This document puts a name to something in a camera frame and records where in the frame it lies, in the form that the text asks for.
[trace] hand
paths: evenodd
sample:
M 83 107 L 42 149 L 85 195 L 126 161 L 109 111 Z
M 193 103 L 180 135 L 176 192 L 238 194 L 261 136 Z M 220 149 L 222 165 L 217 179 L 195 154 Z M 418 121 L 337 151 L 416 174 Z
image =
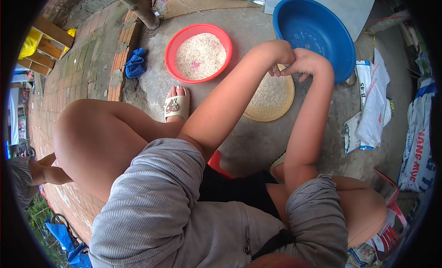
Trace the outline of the hand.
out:
M 309 75 L 315 76 L 319 73 L 331 73 L 334 77 L 333 67 L 323 56 L 304 48 L 295 48 L 293 50 L 295 61 L 291 66 L 281 71 L 282 76 L 295 73 L 302 73 L 299 81 L 304 81 Z
M 293 54 L 290 43 L 285 40 L 272 40 L 267 41 L 259 47 L 268 50 L 272 56 L 274 56 L 273 64 L 275 67 L 278 64 L 292 64 L 295 61 L 295 55 Z M 270 76 L 281 76 L 279 69 L 276 69 L 275 73 L 273 73 L 273 69 L 269 69 Z

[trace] wall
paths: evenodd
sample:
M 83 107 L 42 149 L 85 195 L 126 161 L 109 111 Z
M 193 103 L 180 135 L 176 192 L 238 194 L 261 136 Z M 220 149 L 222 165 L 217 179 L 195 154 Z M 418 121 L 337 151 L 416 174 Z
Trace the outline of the wall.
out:
M 102 10 L 115 0 L 49 0 L 41 15 L 62 28 L 78 27 L 94 12 Z

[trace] red plastic stool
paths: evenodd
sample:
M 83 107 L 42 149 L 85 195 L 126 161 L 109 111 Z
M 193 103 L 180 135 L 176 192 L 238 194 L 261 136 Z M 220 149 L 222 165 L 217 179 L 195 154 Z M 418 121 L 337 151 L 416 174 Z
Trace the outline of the red plastic stool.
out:
M 215 153 L 213 153 L 210 160 L 207 162 L 207 164 L 213 168 L 216 172 L 218 172 L 221 176 L 227 178 L 227 179 L 233 179 L 234 176 L 232 176 L 229 172 L 221 169 L 220 167 L 220 161 L 221 161 L 221 152 L 216 150 Z
M 374 171 L 393 187 L 387 198 L 385 198 L 385 204 L 387 205 L 387 208 L 393 210 L 396 213 L 396 216 L 399 218 L 399 221 L 401 221 L 402 226 L 404 227 L 401 234 L 397 234 L 390 226 L 386 227 L 384 230 L 381 230 L 381 232 L 378 233 L 378 236 L 381 238 L 382 243 L 384 244 L 384 251 L 382 252 L 378 250 L 374 242 L 373 247 L 378 260 L 384 261 L 394 252 L 394 250 L 396 250 L 396 248 L 401 243 L 402 238 L 406 235 L 408 231 L 408 223 L 396 204 L 396 199 L 399 195 L 399 187 L 389 177 L 380 173 L 376 169 L 374 169 Z

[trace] rice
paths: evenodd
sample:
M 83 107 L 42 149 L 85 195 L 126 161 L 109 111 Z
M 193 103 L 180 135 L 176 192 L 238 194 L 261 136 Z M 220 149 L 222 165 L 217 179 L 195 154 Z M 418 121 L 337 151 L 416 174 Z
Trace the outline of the rice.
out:
M 224 65 L 227 53 L 211 33 L 201 33 L 185 40 L 176 51 L 175 66 L 188 80 L 212 76 Z
M 244 114 L 256 121 L 272 121 L 284 115 L 289 110 L 294 96 L 293 82 L 287 77 L 291 76 L 271 77 L 267 73 Z

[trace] black shorts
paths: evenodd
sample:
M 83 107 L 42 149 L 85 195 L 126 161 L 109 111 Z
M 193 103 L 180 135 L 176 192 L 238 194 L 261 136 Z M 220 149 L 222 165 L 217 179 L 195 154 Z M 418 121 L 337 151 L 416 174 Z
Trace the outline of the black shorts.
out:
M 278 183 L 265 170 L 247 177 L 226 179 L 212 167 L 206 165 L 201 186 L 199 187 L 200 202 L 238 201 L 260 209 L 281 220 L 272 198 L 267 192 L 266 183 Z

